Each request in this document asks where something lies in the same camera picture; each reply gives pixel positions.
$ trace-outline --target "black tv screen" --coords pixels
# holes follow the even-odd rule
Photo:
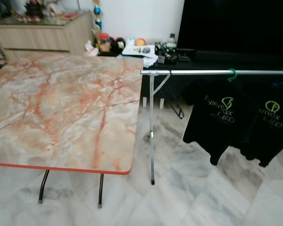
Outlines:
[[[177,47],[283,54],[283,0],[185,0]]]

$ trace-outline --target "green logo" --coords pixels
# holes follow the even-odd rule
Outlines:
[[[280,109],[280,105],[275,101],[267,101],[265,107],[270,112],[276,113]]]
[[[225,98],[222,99],[221,102],[224,104],[226,110],[228,110],[232,106],[233,98],[232,97],[225,97]]]

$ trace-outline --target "marble floor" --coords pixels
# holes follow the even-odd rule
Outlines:
[[[268,167],[228,148],[217,167],[197,144],[182,141],[180,120],[155,107],[155,177],[150,184],[149,108],[140,107],[135,159],[128,176],[0,167],[0,226],[283,226],[283,153]]]

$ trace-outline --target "hanging clothes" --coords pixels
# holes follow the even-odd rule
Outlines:
[[[188,105],[194,105],[183,141],[196,141],[211,155],[213,165],[234,138],[248,142],[259,109],[239,86],[227,81],[198,80],[182,96]]]
[[[283,150],[283,86],[247,84],[243,91],[260,110],[249,142],[237,142],[233,146],[248,160],[259,159],[259,165],[266,167]]]

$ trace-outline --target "white wall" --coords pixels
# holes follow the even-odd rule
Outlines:
[[[14,0],[24,11],[27,0]],[[67,9],[77,9],[76,0],[61,0]],[[92,0],[79,0],[82,9],[93,9]],[[103,32],[112,37],[178,38],[184,0],[101,0]]]

